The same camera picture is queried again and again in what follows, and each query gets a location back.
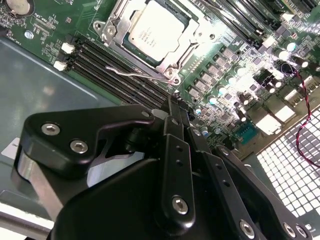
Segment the label sticker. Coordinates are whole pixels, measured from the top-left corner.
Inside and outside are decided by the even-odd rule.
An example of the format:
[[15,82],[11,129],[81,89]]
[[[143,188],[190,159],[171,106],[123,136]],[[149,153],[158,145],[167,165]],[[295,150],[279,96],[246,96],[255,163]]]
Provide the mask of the label sticker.
[[19,142],[20,142],[20,138],[19,138],[19,137],[16,137],[16,138],[13,139],[13,141],[10,142],[10,144],[1,152],[1,154],[14,160],[14,159],[16,158],[16,155],[17,155]]

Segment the cpu socket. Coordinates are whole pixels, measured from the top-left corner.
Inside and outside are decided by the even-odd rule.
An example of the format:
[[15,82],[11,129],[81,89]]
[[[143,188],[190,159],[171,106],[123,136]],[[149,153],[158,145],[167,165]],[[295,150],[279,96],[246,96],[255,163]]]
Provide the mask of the cpu socket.
[[195,49],[215,40],[210,21],[188,0],[118,0],[108,20],[93,28],[105,46],[174,85]]

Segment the red and black cable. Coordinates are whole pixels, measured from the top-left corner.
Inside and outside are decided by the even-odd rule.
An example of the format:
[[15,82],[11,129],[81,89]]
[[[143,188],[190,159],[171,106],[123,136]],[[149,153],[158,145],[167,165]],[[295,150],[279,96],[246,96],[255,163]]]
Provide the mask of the red and black cable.
[[304,100],[305,100],[305,105],[307,107],[307,110],[308,110],[308,113],[307,113],[307,118],[306,120],[304,121],[304,123],[299,127],[299,130],[298,132],[296,133],[295,135],[295,144],[296,144],[296,149],[298,151],[298,153],[300,154],[301,157],[303,157],[304,160],[306,160],[309,164],[317,167],[320,169],[320,165],[317,165],[315,164],[313,161],[311,161],[309,158],[307,158],[305,156],[305,154],[301,151],[300,149],[300,142],[299,142],[299,138],[300,138],[300,133],[302,131],[302,129],[304,129],[308,122],[311,120],[311,110],[310,110],[310,104],[309,104],[309,97],[308,97],[308,90],[306,88],[306,84],[305,84],[305,81],[303,79],[303,77],[299,74],[299,72],[297,71],[296,72],[296,76],[301,80],[301,83],[302,83],[302,88],[303,88],[303,92],[304,92]]

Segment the ventilation grille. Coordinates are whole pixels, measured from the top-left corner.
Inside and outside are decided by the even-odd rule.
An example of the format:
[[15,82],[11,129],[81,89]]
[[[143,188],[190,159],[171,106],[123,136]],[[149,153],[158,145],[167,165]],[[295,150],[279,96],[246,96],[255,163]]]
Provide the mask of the ventilation grille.
[[[279,198],[297,218],[314,209],[320,215],[320,169],[309,165],[296,149],[296,134],[303,122],[257,156]],[[300,149],[320,165],[320,108],[301,131]]]

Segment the motherboard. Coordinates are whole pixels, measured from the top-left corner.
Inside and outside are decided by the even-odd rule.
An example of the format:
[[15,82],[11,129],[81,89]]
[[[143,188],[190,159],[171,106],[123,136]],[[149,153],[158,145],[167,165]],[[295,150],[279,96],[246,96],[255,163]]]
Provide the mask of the motherboard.
[[210,146],[234,149],[282,134],[319,94],[319,3],[0,0],[0,37],[118,105],[176,94]]

